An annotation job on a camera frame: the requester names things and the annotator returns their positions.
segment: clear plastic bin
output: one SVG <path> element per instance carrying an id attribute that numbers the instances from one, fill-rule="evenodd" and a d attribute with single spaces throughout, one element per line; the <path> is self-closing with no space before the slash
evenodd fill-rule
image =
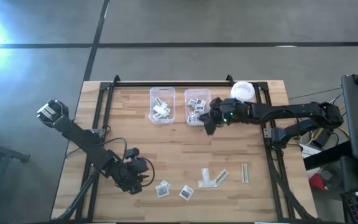
<path id="1" fill-rule="evenodd" d="M 153 108 L 156 106 L 155 99 L 158 97 L 161 102 L 167 104 L 170 109 L 166 117 L 155 118 L 158 114 Z M 153 124 L 172 124 L 175 121 L 175 89 L 172 87 L 153 87 L 150 89 L 150 114 L 149 119 Z"/>
<path id="2" fill-rule="evenodd" d="M 193 101 L 199 101 L 202 100 L 204 101 L 205 105 L 203 106 L 203 110 L 201 111 L 200 109 L 198 109 L 198 111 L 196 112 L 196 109 L 194 109 L 193 106 L 189 105 L 189 102 L 193 100 Z M 209 92 L 209 89 L 187 89 L 185 91 L 185 108 L 186 108 L 186 123 L 187 125 L 190 126 L 194 126 L 194 125 L 204 125 L 204 123 L 202 121 L 200 121 L 198 119 L 198 116 L 203 114 L 203 113 L 207 113 L 209 111 L 209 103 L 211 102 L 211 93 Z M 191 114 L 196 114 L 195 118 L 196 119 L 191 119 L 189 116 L 191 116 Z"/>

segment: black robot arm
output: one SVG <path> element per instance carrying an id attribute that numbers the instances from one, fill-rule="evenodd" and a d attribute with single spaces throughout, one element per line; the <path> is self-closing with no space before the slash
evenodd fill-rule
<path id="1" fill-rule="evenodd" d="M 38 118 L 50 128 L 55 128 L 65 138 L 73 141 L 88 156 L 93 167 L 106 178 L 112 177 L 122 191 L 136 194 L 142 191 L 142 175 L 148 170 L 146 160 L 138 157 L 137 148 L 126 151 L 124 162 L 117 154 L 102 147 L 101 136 L 96 130 L 84 130 L 68 117 L 68 108 L 62 102 L 50 100 L 38 110 Z"/>
<path id="2" fill-rule="evenodd" d="M 262 103 L 241 102 L 234 98 L 215 98 L 209 104 L 211 109 L 202 114 L 200 120 L 208 135 L 224 124 L 262 124 L 271 119 L 309 118 L 285 129 L 273 128 L 264 131 L 271 144 L 283 148 L 293 136 L 302 135 L 317 128 L 334 129 L 343 123 L 339 108 L 330 103 L 311 102 L 300 105 L 269 106 Z"/>

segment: black floor stripe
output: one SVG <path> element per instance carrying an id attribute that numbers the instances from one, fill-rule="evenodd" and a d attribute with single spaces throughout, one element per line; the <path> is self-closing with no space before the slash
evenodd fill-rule
<path id="1" fill-rule="evenodd" d="M 95 40 L 99 41 L 101 29 Z M 105 44 L 0 44 L 0 49 L 153 49 L 230 47 L 358 47 L 358 42 L 183 42 L 183 43 L 105 43 Z"/>
<path id="2" fill-rule="evenodd" d="M 98 44 L 100 41 L 100 37 L 102 35 L 103 25 L 104 25 L 104 21 L 106 18 L 106 13 L 108 10 L 109 3 L 110 3 L 110 0 L 104 0 L 104 2 L 103 2 L 103 7 L 102 7 L 102 11 L 100 13 L 98 27 L 96 28 L 96 33 L 94 35 L 91 53 L 89 54 L 88 63 L 86 64 L 83 81 L 89 81 L 91 78 L 93 63 L 94 63 L 94 59 L 96 57 L 96 52 L 98 51 Z"/>

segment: wooden table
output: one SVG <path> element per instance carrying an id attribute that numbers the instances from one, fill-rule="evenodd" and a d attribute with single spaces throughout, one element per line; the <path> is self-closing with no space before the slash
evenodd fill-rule
<path id="1" fill-rule="evenodd" d="M 287 105 L 284 82 L 267 81 L 273 105 Z M 84 82 L 76 122 L 84 129 L 92 126 L 100 82 Z M 267 168 L 266 154 L 260 126 L 232 124 L 218 128 L 207 136 L 203 126 L 187 126 L 185 122 L 184 91 L 176 89 L 176 120 L 171 125 L 150 122 L 149 87 L 114 88 L 109 117 L 111 132 L 106 139 L 123 136 L 128 148 L 137 147 L 141 155 L 155 166 L 155 181 L 143 192 L 130 195 L 114 186 L 112 178 L 99 180 L 94 211 L 96 222 L 252 222 L 275 221 L 276 213 Z M 229 96 L 229 87 L 210 87 L 211 98 Z M 293 120 L 277 121 L 288 126 Z M 77 146 L 70 143 L 68 151 Z M 122 155 L 123 143 L 106 145 Z M 288 146 L 284 154 L 290 188 L 306 208 L 316 217 L 310 186 L 299 147 Z M 248 184 L 241 181 L 241 164 L 249 165 Z M 63 213 L 78 193 L 85 164 L 83 151 L 65 160 L 52 217 Z M 230 174 L 218 187 L 199 189 L 201 168 L 209 168 L 211 178 L 223 169 Z M 170 195 L 157 198 L 155 187 L 162 179 L 172 184 Z M 195 190 L 189 202 L 179 197 L 188 185 Z M 286 214 L 283 194 L 281 202 Z"/>

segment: concrete floor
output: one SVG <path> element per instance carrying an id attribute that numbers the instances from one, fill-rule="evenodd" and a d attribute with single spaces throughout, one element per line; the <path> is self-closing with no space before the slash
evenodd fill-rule
<path id="1" fill-rule="evenodd" d="M 0 44 L 92 43 L 103 0 L 0 0 Z M 108 42 L 358 41 L 358 0 L 111 0 Z M 36 111 L 49 99 L 74 114 L 90 49 L 0 49 L 0 144 L 31 154 L 12 161 L 0 223 L 49 219 L 68 141 Z M 340 86 L 358 73 L 358 47 L 99 49 L 90 80 L 285 80 L 289 98 Z M 340 90 L 295 98 L 329 101 Z M 319 216 L 340 220 L 317 197 Z"/>

